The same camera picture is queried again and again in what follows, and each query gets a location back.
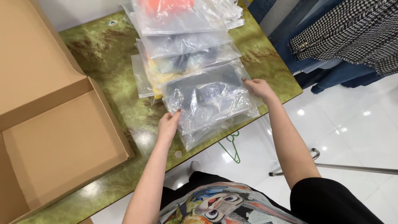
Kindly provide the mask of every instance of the clothing rack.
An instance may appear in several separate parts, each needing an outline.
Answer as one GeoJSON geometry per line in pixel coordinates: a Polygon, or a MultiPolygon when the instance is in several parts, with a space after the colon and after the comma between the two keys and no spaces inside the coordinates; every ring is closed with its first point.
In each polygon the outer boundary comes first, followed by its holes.
{"type": "MultiPolygon", "coordinates": [[[[311,151],[316,154],[312,157],[313,160],[316,160],[321,152],[316,148],[312,148],[311,151]]],[[[346,170],[355,170],[355,171],[364,171],[364,172],[372,172],[372,173],[386,173],[386,174],[394,174],[398,175],[398,169],[384,169],[384,168],[374,168],[374,167],[357,167],[357,166],[345,166],[345,165],[333,165],[333,164],[323,164],[323,163],[315,163],[317,167],[325,167],[325,168],[333,168],[333,169],[346,169],[346,170]]],[[[273,172],[270,172],[269,175],[271,177],[275,176],[283,176],[283,172],[276,172],[281,168],[275,169],[273,172]]]]}

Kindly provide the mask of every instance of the white tiled floor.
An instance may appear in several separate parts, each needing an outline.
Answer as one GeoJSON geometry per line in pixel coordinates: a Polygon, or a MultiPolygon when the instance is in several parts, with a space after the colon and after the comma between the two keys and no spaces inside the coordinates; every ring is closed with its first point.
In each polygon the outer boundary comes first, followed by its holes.
{"type": "MultiPolygon", "coordinates": [[[[335,86],[319,95],[308,88],[284,106],[308,148],[321,151],[317,162],[398,169],[398,75],[355,89],[335,86]]],[[[268,176],[277,166],[269,117],[239,132],[235,137],[239,164],[214,144],[167,172],[165,186],[175,189],[186,183],[190,162],[198,161],[206,172],[248,184],[290,208],[290,190],[284,177],[268,176]]],[[[221,143],[234,155],[230,142],[223,139],[221,143]]],[[[323,177],[345,185],[385,224],[398,220],[398,176],[319,170],[323,177]]],[[[118,216],[125,211],[129,197],[94,215],[93,222],[101,224],[113,218],[112,223],[120,223],[118,216]]]]}

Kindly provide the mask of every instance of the person's foot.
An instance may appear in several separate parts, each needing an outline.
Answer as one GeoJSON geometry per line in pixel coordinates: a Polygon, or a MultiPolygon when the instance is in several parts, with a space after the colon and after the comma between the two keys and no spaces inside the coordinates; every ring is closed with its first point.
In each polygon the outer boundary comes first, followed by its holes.
{"type": "Polygon", "coordinates": [[[203,167],[198,161],[192,161],[191,163],[191,174],[195,171],[203,172],[203,167]]]}

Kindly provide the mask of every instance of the black sleeve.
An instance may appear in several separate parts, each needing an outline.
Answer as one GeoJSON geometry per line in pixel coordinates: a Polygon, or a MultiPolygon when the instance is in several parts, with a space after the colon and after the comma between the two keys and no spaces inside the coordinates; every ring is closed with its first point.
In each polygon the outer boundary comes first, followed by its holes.
{"type": "Polygon", "coordinates": [[[291,211],[309,224],[382,224],[362,202],[339,182],[306,178],[290,194],[291,211]]]}

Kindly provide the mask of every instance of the green marble table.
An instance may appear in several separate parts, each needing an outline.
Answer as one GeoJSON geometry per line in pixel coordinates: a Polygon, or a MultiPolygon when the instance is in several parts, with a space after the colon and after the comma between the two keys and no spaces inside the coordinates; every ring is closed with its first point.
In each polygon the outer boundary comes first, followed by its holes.
{"type": "MultiPolygon", "coordinates": [[[[242,53],[241,61],[252,79],[265,79],[282,103],[302,93],[267,37],[242,1],[245,25],[229,31],[242,53]]],[[[150,105],[150,98],[138,98],[130,55],[138,54],[134,46],[139,37],[124,12],[118,12],[60,32],[61,37],[86,75],[95,79],[104,91],[113,112],[136,153],[122,165],[64,199],[20,223],[75,224],[134,191],[157,138],[159,119],[166,113],[162,103],[150,105]],[[108,22],[118,23],[109,26],[108,22]]],[[[259,108],[268,112],[267,106],[259,108]]],[[[169,170],[198,154],[248,123],[230,130],[185,151],[178,135],[170,148],[169,170]],[[182,157],[174,153],[181,150],[182,157]]]]}

